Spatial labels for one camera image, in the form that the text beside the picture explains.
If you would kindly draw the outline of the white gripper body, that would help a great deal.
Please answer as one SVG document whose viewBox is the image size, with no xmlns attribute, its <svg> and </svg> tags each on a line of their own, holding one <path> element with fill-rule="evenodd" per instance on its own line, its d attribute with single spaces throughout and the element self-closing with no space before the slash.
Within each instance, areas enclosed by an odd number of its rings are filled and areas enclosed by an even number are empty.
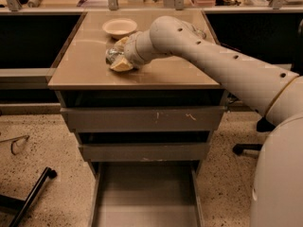
<svg viewBox="0 0 303 227">
<path fill-rule="evenodd" d="M 153 45 L 148 30 L 132 34 L 124 46 L 124 57 L 134 68 L 151 62 L 152 52 Z"/>
</svg>

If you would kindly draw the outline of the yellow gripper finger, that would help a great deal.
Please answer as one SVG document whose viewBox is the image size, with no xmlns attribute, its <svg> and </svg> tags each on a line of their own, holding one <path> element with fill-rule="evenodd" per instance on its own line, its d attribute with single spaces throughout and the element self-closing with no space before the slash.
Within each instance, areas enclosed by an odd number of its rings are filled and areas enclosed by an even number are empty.
<svg viewBox="0 0 303 227">
<path fill-rule="evenodd" d="M 126 42 L 129 40 L 129 37 L 123 37 L 120 40 L 118 40 L 117 42 L 115 42 L 114 47 L 116 48 L 124 48 Z"/>
<path fill-rule="evenodd" d="M 110 69 L 115 72 L 126 72 L 133 68 L 133 65 L 124 56 L 118 56 L 110 65 Z"/>
</svg>

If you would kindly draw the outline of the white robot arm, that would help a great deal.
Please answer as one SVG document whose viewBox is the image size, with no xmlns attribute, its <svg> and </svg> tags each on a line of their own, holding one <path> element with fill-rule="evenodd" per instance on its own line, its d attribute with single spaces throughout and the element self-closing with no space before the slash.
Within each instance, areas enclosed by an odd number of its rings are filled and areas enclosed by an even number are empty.
<svg viewBox="0 0 303 227">
<path fill-rule="evenodd" d="M 205 41 L 192 24 L 171 16 L 155 19 L 121 44 L 112 70 L 183 58 L 276 127 L 258 157 L 250 227 L 303 227 L 303 77 Z"/>
</svg>

